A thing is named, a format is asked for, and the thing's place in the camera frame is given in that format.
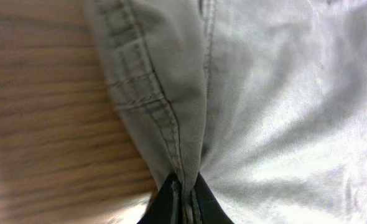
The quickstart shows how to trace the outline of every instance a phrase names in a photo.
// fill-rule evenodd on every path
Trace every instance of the gray pants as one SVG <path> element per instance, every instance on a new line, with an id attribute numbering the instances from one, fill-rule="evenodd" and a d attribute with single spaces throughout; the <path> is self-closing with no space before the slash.
<path id="1" fill-rule="evenodd" d="M 185 203 L 200 172 L 235 223 L 367 223 L 367 0 L 86 9 L 158 186 L 176 173 Z"/>

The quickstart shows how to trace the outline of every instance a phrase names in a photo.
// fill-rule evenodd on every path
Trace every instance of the brown wood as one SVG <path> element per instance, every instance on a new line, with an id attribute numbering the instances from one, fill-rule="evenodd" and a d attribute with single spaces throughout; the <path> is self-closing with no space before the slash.
<path id="1" fill-rule="evenodd" d="M 0 0 L 0 223 L 136 223 L 154 181 L 81 0 Z"/>

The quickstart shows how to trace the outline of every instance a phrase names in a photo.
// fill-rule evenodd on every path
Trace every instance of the black object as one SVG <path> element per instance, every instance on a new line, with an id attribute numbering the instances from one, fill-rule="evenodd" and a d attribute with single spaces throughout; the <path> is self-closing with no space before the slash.
<path id="1" fill-rule="evenodd" d="M 191 198 L 194 224 L 233 224 L 200 174 L 191 191 Z M 150 223 L 182 224 L 181 183 L 175 174 L 167 177 L 152 205 L 138 222 Z"/>

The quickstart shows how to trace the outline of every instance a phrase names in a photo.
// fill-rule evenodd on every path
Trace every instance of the wooden surface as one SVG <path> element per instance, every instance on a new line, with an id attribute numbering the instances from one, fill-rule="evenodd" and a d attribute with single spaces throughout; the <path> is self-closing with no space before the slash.
<path id="1" fill-rule="evenodd" d="M 0 223 L 136 223 L 156 191 L 79 0 L 0 0 Z"/>

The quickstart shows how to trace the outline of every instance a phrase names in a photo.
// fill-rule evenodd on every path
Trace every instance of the wooden floor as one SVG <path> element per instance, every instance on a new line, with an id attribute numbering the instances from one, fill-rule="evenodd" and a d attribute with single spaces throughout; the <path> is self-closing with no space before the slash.
<path id="1" fill-rule="evenodd" d="M 0 223 L 136 223 L 156 187 L 80 0 L 0 0 Z"/>

